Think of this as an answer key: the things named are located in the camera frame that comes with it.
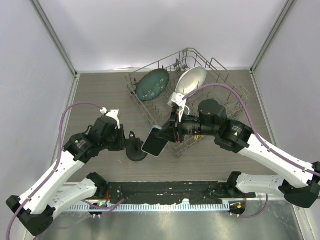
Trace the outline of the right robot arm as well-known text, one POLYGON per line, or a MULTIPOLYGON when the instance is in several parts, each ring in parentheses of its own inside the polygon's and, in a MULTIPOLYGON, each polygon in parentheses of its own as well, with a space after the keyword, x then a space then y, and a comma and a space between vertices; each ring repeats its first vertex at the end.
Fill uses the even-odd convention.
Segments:
POLYGON ((274 172, 249 175, 232 172, 226 193, 233 198, 246 193, 284 197, 289 203, 310 208, 320 195, 320 164, 298 159, 272 145, 251 127, 227 117, 226 108, 214 99, 203 100, 198 116, 179 113, 174 104, 169 120, 156 134, 168 142, 183 142, 185 136, 213 136, 221 149, 250 158, 274 172))

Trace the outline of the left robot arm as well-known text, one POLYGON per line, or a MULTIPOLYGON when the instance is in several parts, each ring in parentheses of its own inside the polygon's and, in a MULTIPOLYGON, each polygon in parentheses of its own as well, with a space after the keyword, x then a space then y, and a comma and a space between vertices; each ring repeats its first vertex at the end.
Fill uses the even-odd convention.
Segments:
POLYGON ((100 200, 106 195, 107 182, 95 172, 63 192, 60 188, 101 151, 123 151, 125 142, 118 110, 107 112, 86 132, 73 135, 42 177, 20 196, 10 196, 6 205, 32 236, 42 234, 67 208, 82 200, 91 197, 100 200))

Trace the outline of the black phone stand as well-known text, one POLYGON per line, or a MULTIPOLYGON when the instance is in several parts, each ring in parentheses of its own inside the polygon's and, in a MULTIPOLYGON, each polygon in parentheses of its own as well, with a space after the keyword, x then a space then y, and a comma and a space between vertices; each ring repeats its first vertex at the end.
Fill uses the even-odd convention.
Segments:
POLYGON ((133 162, 143 161, 147 157, 147 153, 142 151, 144 142, 136 137, 135 133, 131 131, 128 139, 125 140, 125 152, 128 159, 133 162))

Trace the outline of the black smartphone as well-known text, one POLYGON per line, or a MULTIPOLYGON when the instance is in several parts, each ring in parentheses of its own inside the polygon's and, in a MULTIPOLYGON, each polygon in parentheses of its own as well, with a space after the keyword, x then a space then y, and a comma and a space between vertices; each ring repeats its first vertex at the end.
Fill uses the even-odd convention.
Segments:
POLYGON ((143 143, 141 150, 148 155, 159 157, 168 144, 168 141, 158 137, 162 127, 155 125, 152 127, 147 139, 143 143))

